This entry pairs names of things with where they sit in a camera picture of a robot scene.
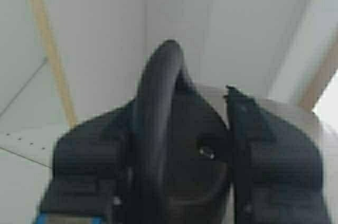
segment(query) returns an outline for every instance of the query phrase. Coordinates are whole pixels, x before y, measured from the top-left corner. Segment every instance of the blue strap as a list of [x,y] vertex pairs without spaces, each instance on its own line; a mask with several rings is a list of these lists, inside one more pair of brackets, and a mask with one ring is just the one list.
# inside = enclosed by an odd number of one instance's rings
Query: blue strap
[[42,213],[37,217],[35,224],[45,224],[45,221],[46,221],[46,214]]
[[94,217],[93,221],[91,222],[91,224],[102,224],[102,219],[99,217]]

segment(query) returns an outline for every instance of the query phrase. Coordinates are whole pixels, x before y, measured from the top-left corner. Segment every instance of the wooden beam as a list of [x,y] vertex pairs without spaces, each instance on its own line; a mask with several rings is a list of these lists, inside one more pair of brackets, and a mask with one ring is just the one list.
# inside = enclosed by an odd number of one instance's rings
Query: wooden beam
[[315,77],[303,94],[299,106],[311,111],[338,69],[338,38],[330,48]]
[[61,98],[62,106],[70,127],[77,123],[74,106],[70,96],[69,86],[63,71],[61,58],[58,54],[57,45],[55,43],[50,22],[43,0],[30,0],[31,8],[39,29],[43,46],[45,48],[48,62],[51,65],[52,73],[55,79],[58,93]]

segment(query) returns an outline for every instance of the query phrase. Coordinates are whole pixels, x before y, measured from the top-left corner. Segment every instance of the white wall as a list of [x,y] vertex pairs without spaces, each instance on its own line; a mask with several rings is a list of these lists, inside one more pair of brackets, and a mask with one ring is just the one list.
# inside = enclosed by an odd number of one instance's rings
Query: white wall
[[145,57],[183,46],[195,81],[267,96],[308,0],[45,0],[80,120],[122,105]]
[[0,117],[0,133],[67,121],[49,64],[45,64]]
[[147,0],[147,51],[183,45],[193,78],[266,96],[308,0]]
[[298,104],[338,34],[338,0],[311,0],[269,98]]
[[184,48],[189,73],[201,76],[201,62],[213,0],[147,0],[147,55],[174,38]]
[[133,97],[145,59],[144,0],[45,0],[79,120]]
[[44,58],[28,0],[0,0],[0,112]]

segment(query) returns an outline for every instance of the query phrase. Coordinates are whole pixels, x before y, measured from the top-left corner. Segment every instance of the metal rivet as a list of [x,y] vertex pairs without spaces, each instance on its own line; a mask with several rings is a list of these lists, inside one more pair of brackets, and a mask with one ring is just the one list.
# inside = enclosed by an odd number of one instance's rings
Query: metal rivet
[[200,148],[200,154],[208,157],[209,159],[214,159],[215,158],[215,152],[213,151],[213,149],[211,149],[208,146],[202,146]]
[[247,214],[251,214],[252,213],[252,205],[251,204],[246,204],[244,207],[244,212]]
[[120,206],[120,205],[122,205],[121,198],[115,196],[114,199],[113,199],[113,204],[114,204],[115,206]]
[[247,112],[247,111],[248,111],[248,108],[242,105],[242,106],[241,106],[241,110],[242,110],[243,112]]

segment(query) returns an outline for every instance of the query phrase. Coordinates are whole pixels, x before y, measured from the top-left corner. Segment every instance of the wooden trim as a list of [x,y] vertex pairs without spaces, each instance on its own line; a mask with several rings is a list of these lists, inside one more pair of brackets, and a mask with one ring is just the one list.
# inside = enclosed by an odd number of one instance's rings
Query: wooden trim
[[303,109],[311,111],[338,69],[338,39],[330,48],[318,72],[299,102]]
[[44,2],[43,0],[30,0],[30,4],[33,10],[35,22],[42,38],[43,46],[47,53],[48,62],[52,68],[52,73],[54,75],[67,122],[69,126],[73,127],[77,123],[74,106]]

